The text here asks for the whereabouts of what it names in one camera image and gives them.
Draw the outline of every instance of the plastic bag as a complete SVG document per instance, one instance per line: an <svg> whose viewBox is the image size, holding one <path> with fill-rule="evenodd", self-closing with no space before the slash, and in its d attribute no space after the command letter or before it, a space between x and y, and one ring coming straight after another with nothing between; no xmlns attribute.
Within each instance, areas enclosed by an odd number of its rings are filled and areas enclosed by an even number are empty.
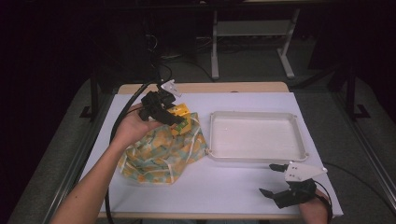
<svg viewBox="0 0 396 224"><path fill-rule="evenodd" d="M186 166L200 160L207 149L197 113L191 113L191 129L172 135L163 125L129 146L119 161L123 176L138 183L173 184Z"/></svg>

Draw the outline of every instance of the human hand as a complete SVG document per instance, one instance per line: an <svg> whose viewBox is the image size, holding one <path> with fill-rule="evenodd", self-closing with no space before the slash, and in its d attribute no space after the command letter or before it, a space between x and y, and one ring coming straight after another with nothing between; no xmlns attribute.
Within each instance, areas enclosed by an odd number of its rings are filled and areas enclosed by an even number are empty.
<svg viewBox="0 0 396 224"><path fill-rule="evenodd" d="M142 139L147 132L163 125L156 120L143 121L138 115L140 107L142 107L142 104L133 105L129 108L111 144L117 144L118 148L125 149Z"/></svg>
<svg viewBox="0 0 396 224"><path fill-rule="evenodd" d="M316 194L329 201L327 195L317 189ZM320 224L327 223L327 208L326 205L318 198L314 198L309 202L299 204L300 213L303 216L305 223Z"/></svg>

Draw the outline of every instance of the white tabletop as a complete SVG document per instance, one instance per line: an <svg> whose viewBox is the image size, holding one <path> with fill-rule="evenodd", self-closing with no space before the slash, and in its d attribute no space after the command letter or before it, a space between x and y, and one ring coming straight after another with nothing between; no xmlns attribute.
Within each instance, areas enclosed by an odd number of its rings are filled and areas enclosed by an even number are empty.
<svg viewBox="0 0 396 224"><path fill-rule="evenodd" d="M128 94L115 96L83 175L88 173L106 150L112 126L130 98ZM175 101L176 105L180 103L185 103L191 112L198 113L208 144L210 114L214 111L294 114L309 153L304 163L323 166L293 93L184 93ZM327 175L319 175L314 179L329 191L334 215L343 215ZM180 179L170 186L137 185L124 179L116 170L109 187L109 196L114 217L275 219L299 216L297 206L279 209L273 200L262 196L259 188L278 193L286 190L288 184L284 174L270 170L268 164L213 161L204 157L190 164ZM104 216L105 211L102 206L100 217Z"/></svg>

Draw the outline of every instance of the human arm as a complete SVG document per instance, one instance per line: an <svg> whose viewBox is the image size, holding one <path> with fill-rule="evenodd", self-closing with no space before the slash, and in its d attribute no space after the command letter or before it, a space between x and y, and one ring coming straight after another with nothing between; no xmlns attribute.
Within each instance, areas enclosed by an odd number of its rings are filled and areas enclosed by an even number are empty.
<svg viewBox="0 0 396 224"><path fill-rule="evenodd" d="M108 185L116 170L123 151L129 145L143 138L152 129L161 126L157 121L143 121L135 110L130 108L120 123L116 134L101 158L81 181L66 196L56 211L51 223L94 223L105 198Z"/></svg>
<svg viewBox="0 0 396 224"><path fill-rule="evenodd" d="M329 201L329 198L317 189L316 194ZM314 198L307 203L299 204L300 213L306 224L327 224L326 205L318 198Z"/></svg>

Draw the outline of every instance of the white tray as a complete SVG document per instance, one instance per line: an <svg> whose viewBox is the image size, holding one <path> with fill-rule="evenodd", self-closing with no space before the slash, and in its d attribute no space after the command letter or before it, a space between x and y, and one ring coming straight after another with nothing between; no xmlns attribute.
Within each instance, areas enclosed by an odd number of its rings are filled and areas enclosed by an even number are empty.
<svg viewBox="0 0 396 224"><path fill-rule="evenodd" d="M216 161L288 163L308 157L291 113L216 111L209 156Z"/></svg>

